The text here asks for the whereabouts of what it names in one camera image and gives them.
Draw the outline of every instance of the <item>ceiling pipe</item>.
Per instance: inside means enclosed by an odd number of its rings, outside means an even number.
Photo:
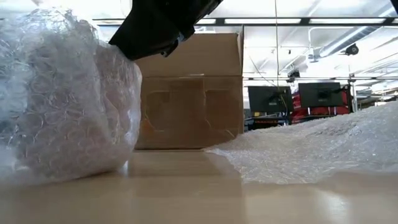
[[[391,7],[390,4],[384,6],[379,12],[379,17],[389,17],[394,16],[396,10]],[[347,33],[343,34],[340,38],[337,38],[332,43],[328,44],[326,47],[322,48],[319,57],[331,56],[337,52],[344,50],[345,48],[353,45],[355,42],[367,37],[369,34],[380,29],[380,26],[362,26],[356,27],[349,30]]]

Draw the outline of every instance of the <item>ceiling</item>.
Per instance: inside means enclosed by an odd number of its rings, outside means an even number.
[[[62,4],[94,19],[124,18],[131,0],[35,0]],[[0,0],[0,17],[29,12],[32,0]],[[391,8],[390,0],[224,0],[208,17],[377,17],[380,10]],[[117,28],[101,28],[109,39]],[[205,32],[237,32],[238,27],[202,27]],[[246,27],[244,52],[245,78],[286,77],[299,70],[302,77],[395,76],[398,77],[398,29],[383,27],[356,42],[359,54],[321,58],[317,63],[307,59],[312,49],[322,49],[347,32],[358,27]],[[357,82],[359,93],[380,88],[395,88],[396,82]],[[244,85],[271,85],[269,81],[253,80]]]

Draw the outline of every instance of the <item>black monitor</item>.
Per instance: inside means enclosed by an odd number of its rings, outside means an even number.
[[[262,113],[292,112],[292,92],[288,86],[249,86],[250,110]]]
[[[299,83],[302,108],[344,106],[340,83]]]

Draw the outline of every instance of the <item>bubble wrap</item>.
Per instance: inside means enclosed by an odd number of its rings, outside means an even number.
[[[206,149],[245,182],[315,183],[339,170],[398,172],[398,102],[292,126],[260,129]]]
[[[0,184],[42,184],[123,165],[139,132],[141,73],[71,11],[0,27]]]

